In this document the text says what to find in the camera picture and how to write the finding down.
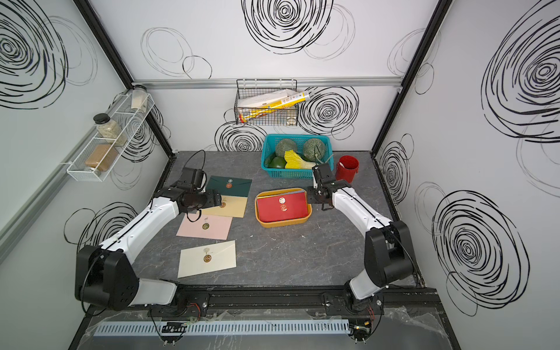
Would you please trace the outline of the pink envelope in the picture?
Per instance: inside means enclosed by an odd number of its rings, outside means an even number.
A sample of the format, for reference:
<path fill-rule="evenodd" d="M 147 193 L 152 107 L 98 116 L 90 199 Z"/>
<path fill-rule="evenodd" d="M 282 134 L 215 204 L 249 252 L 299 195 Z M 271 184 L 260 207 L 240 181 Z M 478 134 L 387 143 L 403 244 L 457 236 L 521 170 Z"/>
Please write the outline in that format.
<path fill-rule="evenodd" d="M 179 237 L 224 241 L 228 238 L 232 221 L 232 217 L 212 215 L 203 215 L 196 221 L 185 217 L 176 235 Z"/>

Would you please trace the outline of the red envelope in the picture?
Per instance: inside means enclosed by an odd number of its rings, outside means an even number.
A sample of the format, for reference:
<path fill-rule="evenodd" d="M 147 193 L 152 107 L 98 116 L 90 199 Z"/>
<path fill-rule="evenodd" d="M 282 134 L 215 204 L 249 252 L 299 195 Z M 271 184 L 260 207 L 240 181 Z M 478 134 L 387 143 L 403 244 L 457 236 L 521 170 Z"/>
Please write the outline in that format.
<path fill-rule="evenodd" d="M 256 208 L 257 218 L 263 223 L 298 220 L 310 214 L 306 191 L 302 189 L 258 195 Z"/>

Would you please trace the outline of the yellow plastic storage box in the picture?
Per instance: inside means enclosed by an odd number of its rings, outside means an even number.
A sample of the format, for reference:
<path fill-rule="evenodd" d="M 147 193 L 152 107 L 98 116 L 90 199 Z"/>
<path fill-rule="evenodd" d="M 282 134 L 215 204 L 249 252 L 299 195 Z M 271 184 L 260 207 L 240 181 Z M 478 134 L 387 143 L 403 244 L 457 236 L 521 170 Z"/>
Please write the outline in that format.
<path fill-rule="evenodd" d="M 255 217 L 264 228 L 303 224 L 311 214 L 312 207 L 303 188 L 265 191 L 255 198 Z"/>

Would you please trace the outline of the cream white envelope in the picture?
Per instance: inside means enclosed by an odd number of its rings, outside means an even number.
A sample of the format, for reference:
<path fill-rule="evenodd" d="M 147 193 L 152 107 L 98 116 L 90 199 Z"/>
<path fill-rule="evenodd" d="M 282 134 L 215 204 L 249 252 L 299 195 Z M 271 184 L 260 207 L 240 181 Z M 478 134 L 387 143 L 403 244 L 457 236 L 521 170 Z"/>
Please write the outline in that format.
<path fill-rule="evenodd" d="M 180 252 L 177 277 L 191 277 L 236 266 L 235 241 L 198 246 Z"/>

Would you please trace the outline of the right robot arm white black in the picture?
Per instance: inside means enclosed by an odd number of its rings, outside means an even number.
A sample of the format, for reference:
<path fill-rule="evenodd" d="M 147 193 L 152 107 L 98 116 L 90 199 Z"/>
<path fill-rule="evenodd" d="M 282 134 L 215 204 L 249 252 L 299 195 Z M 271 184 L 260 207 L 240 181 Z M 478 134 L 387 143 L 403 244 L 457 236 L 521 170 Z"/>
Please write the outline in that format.
<path fill-rule="evenodd" d="M 364 269 L 348 282 L 350 300 L 357 302 L 380 293 L 389 284 L 417 272 L 410 230 L 370 206 L 346 181 L 337 180 L 326 163 L 312 169 L 312 201 L 322 210 L 343 213 L 365 239 Z"/>

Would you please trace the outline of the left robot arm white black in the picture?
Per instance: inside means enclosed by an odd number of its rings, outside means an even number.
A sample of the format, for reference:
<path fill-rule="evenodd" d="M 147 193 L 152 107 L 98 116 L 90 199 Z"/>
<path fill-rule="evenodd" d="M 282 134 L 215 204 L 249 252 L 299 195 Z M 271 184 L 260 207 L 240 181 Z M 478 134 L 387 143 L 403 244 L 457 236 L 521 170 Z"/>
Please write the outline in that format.
<path fill-rule="evenodd" d="M 206 189 L 202 169 L 185 167 L 172 185 L 154 194 L 147 207 L 124 228 L 102 243 L 84 246 L 77 254 L 74 296 L 80 303 L 111 311 L 130 306 L 167 306 L 177 284 L 139 278 L 133 263 L 140 252 L 170 221 L 189 212 L 219 207 L 217 190 Z"/>

